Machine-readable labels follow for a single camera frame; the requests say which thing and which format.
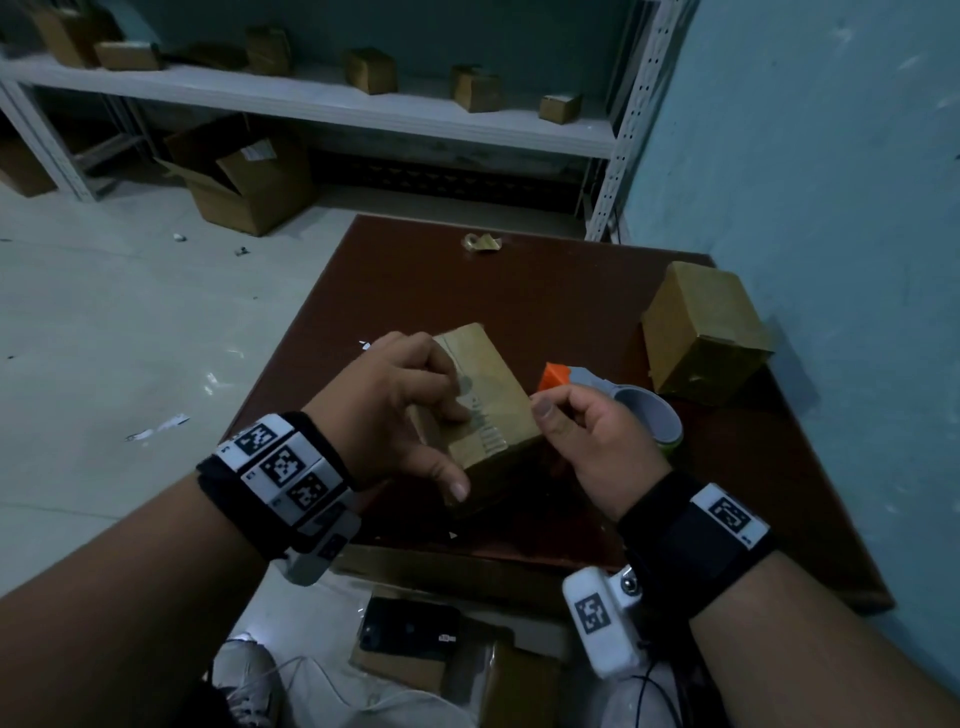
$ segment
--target brown table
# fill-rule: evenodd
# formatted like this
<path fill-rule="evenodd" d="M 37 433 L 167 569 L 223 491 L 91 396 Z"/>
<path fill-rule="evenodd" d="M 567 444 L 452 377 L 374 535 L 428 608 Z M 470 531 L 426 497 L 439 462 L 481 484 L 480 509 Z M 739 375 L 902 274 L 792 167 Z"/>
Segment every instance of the brown table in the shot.
<path fill-rule="evenodd" d="M 230 431 L 303 406 L 360 353 L 359 340 L 394 329 L 479 321 L 528 392 L 546 361 L 650 387 L 640 314 L 671 260 L 713 265 L 706 255 L 517 234 L 499 253 L 477 255 L 460 245 L 469 231 L 357 217 Z M 767 370 L 725 407 L 672 403 L 685 428 L 676 465 L 755 509 L 784 550 L 854 608 L 894 605 Z M 539 468 L 468 522 L 448 519 L 431 483 L 396 483 L 338 561 L 347 572 L 524 607 L 543 607 L 548 591 L 550 609 L 563 608 L 559 577 L 624 563 L 612 524 L 575 483 Z"/>

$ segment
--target sneaker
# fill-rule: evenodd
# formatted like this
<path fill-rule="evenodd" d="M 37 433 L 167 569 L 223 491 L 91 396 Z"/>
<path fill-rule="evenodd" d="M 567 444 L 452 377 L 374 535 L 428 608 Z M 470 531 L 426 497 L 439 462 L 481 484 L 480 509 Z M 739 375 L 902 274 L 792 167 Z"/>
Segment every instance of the sneaker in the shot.
<path fill-rule="evenodd" d="M 213 686 L 227 696 L 230 714 L 242 728 L 276 728 L 283 683 L 273 655 L 249 635 L 227 640 L 213 659 Z"/>

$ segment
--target fingernail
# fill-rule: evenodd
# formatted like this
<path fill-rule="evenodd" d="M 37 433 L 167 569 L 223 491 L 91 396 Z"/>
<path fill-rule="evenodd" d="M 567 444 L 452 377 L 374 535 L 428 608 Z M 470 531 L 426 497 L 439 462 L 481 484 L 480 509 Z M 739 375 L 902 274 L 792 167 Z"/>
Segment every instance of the fingernail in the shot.
<path fill-rule="evenodd" d="M 453 497 L 462 503 L 467 499 L 467 496 L 470 495 L 470 488 L 463 483 L 453 483 L 450 486 L 450 493 L 452 493 Z"/>
<path fill-rule="evenodd" d="M 548 400 L 546 397 L 543 397 L 534 402 L 534 414 L 537 417 L 546 417 L 550 414 L 550 410 L 553 409 L 553 402 Z"/>

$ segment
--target right hand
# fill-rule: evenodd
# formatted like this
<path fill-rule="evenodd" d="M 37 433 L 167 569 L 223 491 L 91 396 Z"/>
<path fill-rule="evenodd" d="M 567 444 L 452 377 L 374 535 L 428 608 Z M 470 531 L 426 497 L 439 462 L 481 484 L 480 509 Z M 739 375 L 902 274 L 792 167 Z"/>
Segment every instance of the right hand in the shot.
<path fill-rule="evenodd" d="M 590 500 L 615 522 L 673 470 L 640 420 L 592 387 L 565 384 L 530 399 L 547 442 L 573 466 Z M 576 422 L 561 407 L 572 410 Z"/>

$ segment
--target floor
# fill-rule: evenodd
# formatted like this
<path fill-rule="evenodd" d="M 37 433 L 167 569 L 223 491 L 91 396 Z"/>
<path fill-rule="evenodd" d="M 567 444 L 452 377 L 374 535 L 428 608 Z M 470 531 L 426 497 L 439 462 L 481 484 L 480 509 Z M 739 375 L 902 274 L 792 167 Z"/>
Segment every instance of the floor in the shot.
<path fill-rule="evenodd" d="M 329 189 L 256 239 L 209 225 L 185 189 L 153 173 L 134 174 L 97 205 L 59 193 L 24 200 L 0 185 L 0 594 L 210 452 L 358 209 L 583 235 L 582 224 L 551 213 Z M 241 247 L 249 254 L 236 255 Z M 158 429 L 178 415 L 189 420 Z M 147 429 L 155 432 L 131 439 Z M 315 657 L 363 704 L 394 690 L 346 667 L 368 595 L 365 583 L 332 574 L 302 589 L 270 570 L 237 630 L 279 661 Z M 569 649 L 559 625 L 487 617 L 513 625 L 519 646 Z M 355 714 L 307 664 L 291 703 L 301 728 L 465 723 L 423 703 Z"/>

